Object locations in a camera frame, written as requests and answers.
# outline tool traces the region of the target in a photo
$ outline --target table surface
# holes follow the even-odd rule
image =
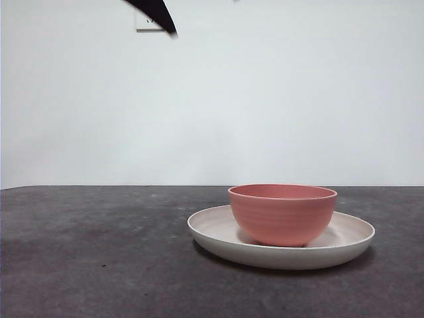
[[[1,192],[2,317],[424,317],[424,187],[332,187],[374,225],[346,264],[265,270],[203,250],[187,218],[228,187]]]

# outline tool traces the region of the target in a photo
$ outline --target pink bowl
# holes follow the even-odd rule
[[[247,184],[228,190],[238,225],[257,241],[303,246],[318,237],[333,215],[337,192],[291,184]]]

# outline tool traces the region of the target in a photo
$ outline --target round plate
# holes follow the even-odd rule
[[[230,205],[194,213],[188,220],[194,239],[209,252],[241,264],[281,270],[339,265],[361,255],[375,229],[366,221],[334,212],[324,232],[304,247],[264,246],[236,223]]]

